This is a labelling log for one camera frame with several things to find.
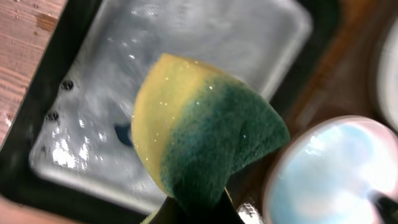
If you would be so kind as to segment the green yellow sponge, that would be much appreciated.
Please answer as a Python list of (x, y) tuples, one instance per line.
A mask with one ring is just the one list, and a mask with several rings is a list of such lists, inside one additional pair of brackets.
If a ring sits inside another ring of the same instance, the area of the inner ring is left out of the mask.
[(156, 185), (191, 216), (214, 209), (232, 174), (290, 139), (280, 115), (245, 83), (172, 54), (147, 74), (131, 133)]

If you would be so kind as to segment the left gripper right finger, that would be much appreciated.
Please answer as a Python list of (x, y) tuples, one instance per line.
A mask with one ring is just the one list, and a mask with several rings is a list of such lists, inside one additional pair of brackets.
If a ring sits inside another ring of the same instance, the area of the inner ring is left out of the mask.
[(244, 224), (233, 207), (227, 189), (224, 189), (220, 201), (214, 208), (214, 221), (220, 224)]

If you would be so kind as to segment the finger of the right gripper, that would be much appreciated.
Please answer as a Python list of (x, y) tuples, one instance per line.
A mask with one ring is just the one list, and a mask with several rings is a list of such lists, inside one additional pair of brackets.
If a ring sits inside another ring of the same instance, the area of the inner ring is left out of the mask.
[(384, 194), (376, 194), (373, 204), (384, 224), (397, 224), (397, 202)]

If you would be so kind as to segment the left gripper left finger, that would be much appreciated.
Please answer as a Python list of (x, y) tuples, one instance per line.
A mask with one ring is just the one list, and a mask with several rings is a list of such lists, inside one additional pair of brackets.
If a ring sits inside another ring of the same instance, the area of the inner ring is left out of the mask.
[(140, 224), (186, 224), (187, 217), (178, 202), (167, 197), (162, 206), (147, 216)]

